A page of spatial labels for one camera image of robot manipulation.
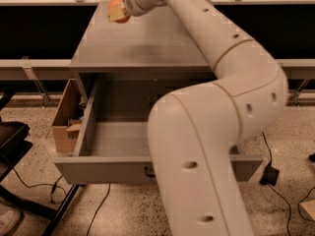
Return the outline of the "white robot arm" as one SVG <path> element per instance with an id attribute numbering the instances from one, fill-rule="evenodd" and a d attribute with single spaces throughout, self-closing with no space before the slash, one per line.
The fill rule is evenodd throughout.
<path id="1" fill-rule="evenodd" d="M 229 152 L 270 126 L 286 104 L 287 78 L 254 38 L 206 0 L 117 0 L 119 22 L 168 6 L 216 75 L 160 98 L 148 139 L 172 236 L 254 236 Z"/>

